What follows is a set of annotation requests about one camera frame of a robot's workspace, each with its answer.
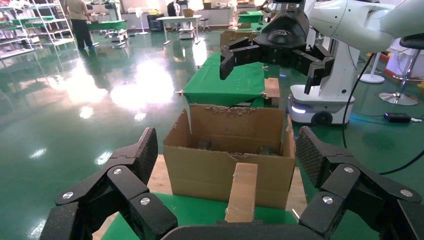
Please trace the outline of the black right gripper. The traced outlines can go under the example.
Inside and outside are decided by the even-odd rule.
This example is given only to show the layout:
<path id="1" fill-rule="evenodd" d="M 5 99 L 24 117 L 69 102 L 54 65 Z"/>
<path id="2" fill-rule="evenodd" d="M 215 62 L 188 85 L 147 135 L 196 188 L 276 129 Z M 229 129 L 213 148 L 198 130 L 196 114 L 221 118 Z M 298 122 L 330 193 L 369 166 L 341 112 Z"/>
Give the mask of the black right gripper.
<path id="1" fill-rule="evenodd" d="M 253 40 L 241 37 L 221 47 L 220 79 L 226 80 L 234 67 L 251 63 L 292 64 L 293 69 L 307 76 L 304 93 L 309 95 L 312 87 L 330 76 L 335 62 L 321 44 L 305 50 L 309 26 L 302 10 L 280 11 Z"/>

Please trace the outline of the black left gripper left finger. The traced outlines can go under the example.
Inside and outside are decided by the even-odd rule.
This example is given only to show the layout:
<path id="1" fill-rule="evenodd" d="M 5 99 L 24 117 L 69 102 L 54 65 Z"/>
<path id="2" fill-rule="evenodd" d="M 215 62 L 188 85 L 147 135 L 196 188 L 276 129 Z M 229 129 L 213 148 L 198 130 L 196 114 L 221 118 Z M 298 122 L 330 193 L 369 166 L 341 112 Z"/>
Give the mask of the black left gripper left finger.
<path id="1" fill-rule="evenodd" d="M 148 127 L 137 143 L 116 149 L 99 171 L 57 195 L 40 238 L 90 240 L 118 212 L 139 239 L 162 239 L 178 220 L 148 188 L 157 157 L 157 133 Z"/>

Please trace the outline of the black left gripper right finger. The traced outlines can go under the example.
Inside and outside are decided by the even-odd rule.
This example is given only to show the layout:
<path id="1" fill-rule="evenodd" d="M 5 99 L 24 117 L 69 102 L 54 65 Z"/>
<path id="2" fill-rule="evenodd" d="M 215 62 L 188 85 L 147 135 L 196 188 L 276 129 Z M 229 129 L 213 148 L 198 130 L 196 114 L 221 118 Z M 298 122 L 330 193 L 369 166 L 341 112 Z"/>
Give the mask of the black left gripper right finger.
<path id="1" fill-rule="evenodd" d="M 346 211 L 356 213 L 382 240 L 424 237 L 422 197 L 413 189 L 363 166 L 347 149 L 321 141 L 303 126 L 295 155 L 318 193 L 299 224 L 328 240 Z"/>

